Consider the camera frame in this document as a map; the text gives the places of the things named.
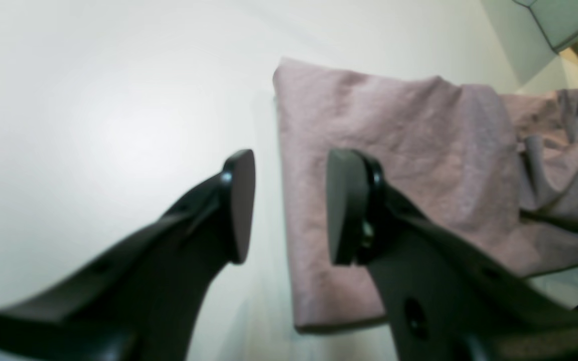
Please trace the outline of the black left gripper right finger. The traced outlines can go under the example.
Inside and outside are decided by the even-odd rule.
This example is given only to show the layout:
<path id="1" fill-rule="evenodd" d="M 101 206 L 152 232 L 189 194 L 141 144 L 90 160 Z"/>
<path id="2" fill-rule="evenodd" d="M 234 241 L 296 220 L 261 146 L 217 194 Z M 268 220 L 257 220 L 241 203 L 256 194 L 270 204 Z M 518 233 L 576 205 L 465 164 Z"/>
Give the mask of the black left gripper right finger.
<path id="1" fill-rule="evenodd" d="M 578 360 L 569 310 L 429 220 L 348 148 L 327 157 L 333 265 L 364 266 L 400 360 Z"/>

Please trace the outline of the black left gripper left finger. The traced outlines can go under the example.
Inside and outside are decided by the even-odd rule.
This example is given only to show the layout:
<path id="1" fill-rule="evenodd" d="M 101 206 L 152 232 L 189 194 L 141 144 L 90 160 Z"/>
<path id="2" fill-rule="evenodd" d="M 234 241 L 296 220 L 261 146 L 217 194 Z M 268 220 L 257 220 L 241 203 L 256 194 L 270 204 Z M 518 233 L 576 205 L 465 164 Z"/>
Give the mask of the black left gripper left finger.
<path id="1" fill-rule="evenodd" d="M 254 151 L 57 285 L 0 309 L 0 360 L 184 360 L 207 290 L 243 264 Z"/>

